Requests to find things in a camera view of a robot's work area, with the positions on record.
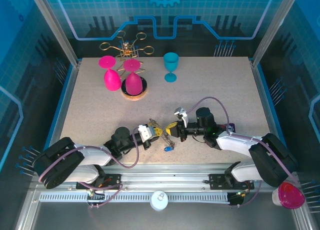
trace cable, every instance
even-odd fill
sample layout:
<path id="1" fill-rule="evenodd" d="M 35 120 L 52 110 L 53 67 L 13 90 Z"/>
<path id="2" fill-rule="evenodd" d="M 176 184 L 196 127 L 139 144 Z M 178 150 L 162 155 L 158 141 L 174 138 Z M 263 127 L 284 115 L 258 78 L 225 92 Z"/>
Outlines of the cable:
<path id="1" fill-rule="evenodd" d="M 103 149 L 102 147 L 96 147 L 96 146 L 82 146 L 82 147 L 78 147 L 78 148 L 75 148 L 75 149 L 72 149 L 71 151 L 63 154 L 61 157 L 59 157 L 56 161 L 54 161 L 54 163 L 52 163 L 40 176 L 39 176 L 39 182 L 41 182 L 42 178 L 52 169 L 54 168 L 62 159 L 64 159 L 66 156 L 76 152 L 76 151 L 79 151 L 79 150 L 82 150 L 82 149 L 85 149 L 86 147 L 89 147 L 89 148 L 93 148 L 93 149 L 97 149 L 97 150 L 101 150 L 103 151 L 105 154 L 109 155 L 111 159 L 113 159 L 116 163 L 118 163 L 120 166 L 124 167 L 124 168 L 133 168 L 136 166 L 136 164 L 138 163 L 139 161 L 139 147 L 138 147 L 138 143 L 137 143 L 137 140 L 136 140 L 136 137 L 135 137 L 135 131 L 138 129 L 138 127 L 136 127 L 133 132 L 132 132 L 132 138 L 133 138 L 133 142 L 134 142 L 134 145 L 135 145 L 135 148 L 136 148 L 136 160 L 134 162 L 134 164 L 132 164 L 131 166 L 126 166 L 124 164 L 122 164 L 121 162 L 119 162 L 114 156 L 111 155 L 111 153 L 109 153 L 108 151 L 106 151 L 105 149 Z M 114 187 L 117 187 L 119 186 L 119 190 L 116 191 L 112 197 L 110 197 L 107 201 L 101 203 L 101 204 L 97 204 L 97 205 L 91 205 L 91 207 L 96 207 L 96 208 L 99 208 L 100 206 L 103 206 L 103 205 L 106 205 L 108 202 L 110 202 L 112 199 L 115 198 L 115 196 L 121 191 L 122 187 L 123 187 L 123 184 L 119 183 L 119 184 L 116 184 L 116 185 L 112 185 L 112 186 L 107 186 L 107 187 L 93 187 L 93 186 L 90 186 L 88 184 L 86 184 L 85 182 L 80 182 L 81 185 L 87 187 L 87 188 L 90 188 L 90 189 L 93 189 L 93 190 L 107 190 L 107 189 L 112 189 Z"/>
<path id="2" fill-rule="evenodd" d="M 122 187 L 123 187 L 123 185 L 120 183 L 120 184 L 117 184 L 118 186 L 119 186 L 119 189 L 118 189 L 118 191 L 116 191 L 107 201 L 104 201 L 103 203 L 100 203 L 100 204 L 96 204 L 96 205 L 94 205 L 94 204 L 91 204 L 90 205 L 90 207 L 91 208 L 93 208 L 93 207 L 95 207 L 95 208 L 99 208 L 99 207 L 101 207 L 101 206 L 103 206 L 103 205 L 106 205 L 108 202 L 110 202 L 112 199 L 114 199 L 115 198 L 115 196 L 122 190 Z"/>
<path id="3" fill-rule="evenodd" d="M 238 139 L 242 139 L 242 140 L 250 140 L 250 141 L 255 141 L 257 143 L 260 143 L 262 146 L 265 147 L 265 149 L 267 149 L 267 151 L 274 157 L 274 159 L 278 162 L 278 164 L 281 166 L 281 168 L 285 171 L 285 173 L 296 183 L 298 183 L 298 180 L 289 172 L 289 170 L 286 168 L 286 166 L 281 162 L 281 160 L 278 158 L 278 156 L 274 153 L 274 151 L 272 151 L 272 149 L 266 145 L 263 141 L 260 141 L 259 139 L 253 138 L 253 137 L 248 137 L 248 136 L 242 136 L 242 135 L 238 135 L 235 134 L 233 132 L 229 132 L 229 116 L 227 113 L 227 110 L 225 108 L 225 106 L 222 104 L 222 102 L 220 100 L 218 100 L 216 97 L 212 97 L 212 96 L 207 96 L 202 98 L 201 100 L 199 100 L 190 110 L 188 110 L 186 113 L 189 114 L 191 111 L 193 111 L 202 101 L 206 100 L 206 99 L 214 99 L 216 101 L 218 101 L 218 103 L 222 106 L 224 112 L 225 112 L 225 116 L 226 116 L 226 129 L 225 131 L 227 132 L 227 134 L 230 137 L 234 137 L 234 138 L 238 138 Z"/>
<path id="4" fill-rule="evenodd" d="M 199 142 L 199 143 L 205 143 L 204 141 L 199 141 L 199 140 L 197 140 L 197 139 L 195 138 L 195 135 L 192 135 L 192 138 L 193 138 L 195 141 Z"/>
<path id="5" fill-rule="evenodd" d="M 132 150 L 132 149 L 130 149 L 130 150 L 128 150 L 128 151 L 126 151 L 126 152 L 124 152 L 124 153 L 123 153 L 123 155 L 127 155 L 131 150 Z"/>
<path id="6" fill-rule="evenodd" d="M 139 161 L 139 147 L 138 147 L 138 143 L 137 143 L 137 140 L 136 140 L 136 137 L 135 137 L 135 131 L 138 129 L 138 127 L 136 127 L 133 132 L 132 132 L 132 138 L 133 138 L 133 142 L 134 142 L 134 145 L 135 145 L 135 148 L 136 148 L 136 160 L 134 162 L 134 164 L 132 164 L 131 166 L 126 166 L 124 164 L 122 164 L 121 162 L 119 162 L 114 156 L 112 156 L 111 153 L 109 153 L 107 150 L 103 149 L 102 147 L 97 147 L 97 146 L 81 146 L 81 147 L 78 147 L 78 148 L 75 148 L 75 149 L 72 149 L 71 151 L 68 151 L 67 153 L 63 154 L 61 157 L 59 157 L 56 161 L 54 161 L 45 171 L 43 171 L 43 173 L 39 176 L 39 182 L 42 182 L 42 178 L 52 169 L 54 168 L 63 158 L 65 158 L 66 156 L 76 152 L 76 151 L 79 151 L 79 150 L 82 150 L 82 149 L 85 149 L 85 148 L 93 148 L 93 149 L 97 149 L 97 150 L 101 150 L 103 151 L 105 154 L 107 154 L 108 156 L 110 156 L 110 158 L 112 160 L 114 160 L 116 163 L 118 163 L 120 166 L 124 167 L 124 168 L 127 168 L 127 169 L 130 169 L 130 168 L 133 168 L 135 167 L 135 165 L 138 163 Z"/>
<path id="7" fill-rule="evenodd" d="M 262 181 L 260 181 L 260 183 L 259 183 L 259 186 L 258 186 L 258 188 L 256 189 L 256 192 L 255 192 L 255 194 L 253 195 L 253 197 L 249 200 L 249 201 L 247 201 L 246 203 L 244 203 L 244 204 L 238 204 L 238 208 L 240 208 L 240 207 L 243 207 L 243 206 L 245 206 L 245 205 L 248 205 L 250 202 L 252 202 L 255 198 L 256 198 L 256 196 L 258 195 L 258 193 L 259 193 L 259 191 L 260 191 L 260 189 L 261 189 L 261 185 L 262 185 Z"/>
<path id="8" fill-rule="evenodd" d="M 248 194 L 250 193 L 250 183 L 248 183 L 248 181 L 245 181 L 245 184 L 247 185 L 248 187 Z"/>

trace blue wall panel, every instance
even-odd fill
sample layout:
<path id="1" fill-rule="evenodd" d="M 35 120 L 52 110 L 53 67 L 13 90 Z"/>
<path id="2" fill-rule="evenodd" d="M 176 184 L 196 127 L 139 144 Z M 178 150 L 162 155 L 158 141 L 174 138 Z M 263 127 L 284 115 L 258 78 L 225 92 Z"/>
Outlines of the blue wall panel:
<path id="1" fill-rule="evenodd" d="M 77 55 L 99 57 L 101 41 L 119 44 L 118 30 L 147 33 L 153 56 L 213 56 L 220 40 L 239 41 L 234 54 L 252 56 L 282 0 L 48 1 Z"/>
<path id="2" fill-rule="evenodd" d="M 14 229 L 32 173 L 23 148 L 43 150 L 70 63 L 33 0 L 0 0 L 0 22 L 0 229 Z"/>
<path id="3" fill-rule="evenodd" d="M 296 0 L 261 61 L 302 182 L 320 181 L 319 1 Z"/>

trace pink wine glass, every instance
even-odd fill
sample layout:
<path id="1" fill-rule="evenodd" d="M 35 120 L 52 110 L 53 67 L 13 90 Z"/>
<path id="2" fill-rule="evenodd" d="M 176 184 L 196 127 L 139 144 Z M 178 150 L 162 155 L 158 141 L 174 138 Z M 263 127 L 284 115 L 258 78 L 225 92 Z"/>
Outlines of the pink wine glass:
<path id="1" fill-rule="evenodd" d="M 140 62 L 136 59 L 126 60 L 123 64 L 124 69 L 131 72 L 125 80 L 125 90 L 132 96 L 140 94 L 143 90 L 142 79 L 134 72 L 140 66 Z"/>
<path id="2" fill-rule="evenodd" d="M 109 69 L 113 66 L 115 66 L 116 64 L 116 59 L 115 57 L 112 56 L 103 56 L 100 60 L 99 60 L 99 65 L 101 68 L 104 69 Z"/>
<path id="3" fill-rule="evenodd" d="M 116 59 L 112 56 L 103 56 L 99 60 L 99 65 L 107 69 L 104 74 L 105 87 L 110 91 L 116 91 L 121 87 L 121 79 L 116 71 L 111 69 L 116 64 Z"/>

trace small blue object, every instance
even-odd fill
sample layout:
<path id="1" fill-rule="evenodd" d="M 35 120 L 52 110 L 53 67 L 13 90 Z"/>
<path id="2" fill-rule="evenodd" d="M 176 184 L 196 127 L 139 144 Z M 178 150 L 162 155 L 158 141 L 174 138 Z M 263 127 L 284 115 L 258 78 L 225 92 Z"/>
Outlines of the small blue object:
<path id="1" fill-rule="evenodd" d="M 179 56 L 174 52 L 166 53 L 163 57 L 164 66 L 169 72 L 173 72 L 178 67 Z"/>
<path id="2" fill-rule="evenodd" d="M 168 73 L 164 76 L 164 79 L 167 82 L 175 82 L 177 80 L 177 76 L 174 73 Z"/>
<path id="3" fill-rule="evenodd" d="M 175 82 L 177 76 L 173 74 L 173 71 L 178 67 L 179 56 L 174 52 L 169 52 L 164 55 L 163 60 L 165 68 L 170 72 L 165 75 L 164 79 L 167 82 Z"/>
<path id="4" fill-rule="evenodd" d="M 164 151 L 173 151 L 174 148 L 172 146 L 167 146 L 164 148 Z"/>

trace black round base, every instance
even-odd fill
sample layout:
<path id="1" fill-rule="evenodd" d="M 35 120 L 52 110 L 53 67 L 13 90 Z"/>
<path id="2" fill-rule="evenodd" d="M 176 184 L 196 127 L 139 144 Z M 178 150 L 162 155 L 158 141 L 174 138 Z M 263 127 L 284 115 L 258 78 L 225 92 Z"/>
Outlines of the black round base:
<path id="1" fill-rule="evenodd" d="M 147 81 L 143 78 L 143 77 L 140 77 L 141 80 L 142 80 L 142 92 L 138 95 L 130 95 L 127 91 L 126 91 L 126 80 L 124 80 L 121 84 L 121 91 L 123 93 L 123 95 L 125 97 L 127 97 L 128 99 L 131 99 L 131 100 L 138 100 L 140 99 L 142 96 L 145 95 L 145 93 L 147 92 Z"/>

